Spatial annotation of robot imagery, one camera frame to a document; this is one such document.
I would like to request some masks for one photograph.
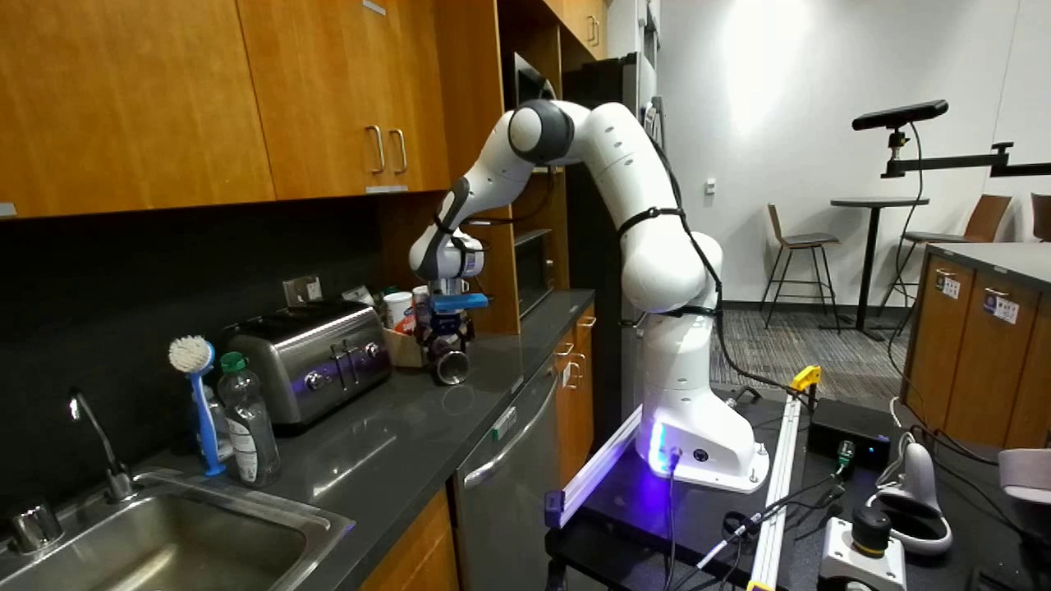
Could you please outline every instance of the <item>table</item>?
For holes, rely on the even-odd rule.
[[[871,286],[873,255],[875,255],[880,213],[882,213],[882,207],[911,207],[911,203],[930,203],[930,201],[926,196],[840,196],[840,201],[830,201],[830,203],[833,207],[862,207],[868,210],[861,296],[856,296],[856,317],[853,317],[853,330],[862,331],[868,286]]]
[[[882,410],[856,410],[856,416],[891,422]],[[748,410],[748,422],[755,425],[759,441],[764,441],[778,425],[778,416],[772,416],[764,406],[759,406],[759,414]],[[979,574],[995,577],[1011,591],[1048,588],[1051,549],[1021,545],[1021,538],[1002,518],[1011,518],[1013,525],[1026,518],[1017,517],[1017,510],[1002,495],[995,468],[971,461],[990,453],[971,451],[965,456],[938,441],[930,441],[926,447],[934,461],[938,507],[952,525],[952,549],[934,557],[906,557],[910,588],[969,588]],[[809,453],[804,434],[796,453],[800,463],[793,474],[793,488],[819,483],[833,470],[830,456]],[[875,470],[856,468],[845,487],[845,495],[824,514],[788,514],[778,588],[817,588],[827,517],[849,517],[849,510],[871,495],[873,483]],[[819,492],[824,488],[817,487],[796,499],[817,503]],[[729,495],[695,487],[667,487],[627,451],[580,507],[580,514],[563,530],[549,536],[549,555],[553,564],[584,573],[607,588],[664,591],[667,583],[684,583],[694,574],[694,564],[726,536],[723,518],[729,514],[748,517],[759,507],[760,492]],[[675,536],[675,563],[669,564],[664,563],[669,549],[667,531]],[[746,567],[751,564],[751,549],[741,545],[741,555],[735,552],[737,549],[726,549],[708,564],[708,583],[726,577],[735,588],[748,583]]]

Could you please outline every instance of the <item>backsplash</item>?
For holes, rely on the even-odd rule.
[[[166,343],[218,335],[283,306],[283,279],[324,296],[374,286],[374,201],[165,210],[0,224],[0,517],[100,483],[89,425],[60,425],[77,389],[121,461],[190,453],[187,386]]]

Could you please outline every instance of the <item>dish soap bottle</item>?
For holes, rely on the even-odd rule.
[[[259,483],[259,476],[280,470],[280,447],[272,438],[268,410],[262,400],[259,376],[238,353],[218,358],[222,379],[217,395],[230,416],[234,461],[243,483]]]

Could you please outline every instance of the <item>white wall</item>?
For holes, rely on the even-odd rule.
[[[880,180],[887,131],[849,131],[861,113],[945,100],[941,120],[918,123],[926,159],[1013,140],[1011,160],[1051,160],[1048,23],[1048,0],[664,0],[667,150],[688,224],[726,247],[726,299],[759,302],[764,203],[781,207],[783,231],[840,237],[837,293],[856,299],[868,217],[827,201],[918,191],[918,174]],[[911,231],[962,231],[982,191],[1013,207],[1051,191],[1051,179],[990,180],[985,167],[922,180],[931,203]],[[903,210],[887,210],[873,299],[899,227]]]

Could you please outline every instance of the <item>kitchen sink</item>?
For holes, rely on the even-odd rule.
[[[140,474],[128,503],[51,549],[0,552],[0,588],[328,588],[310,574],[349,531],[349,518],[302,503]]]

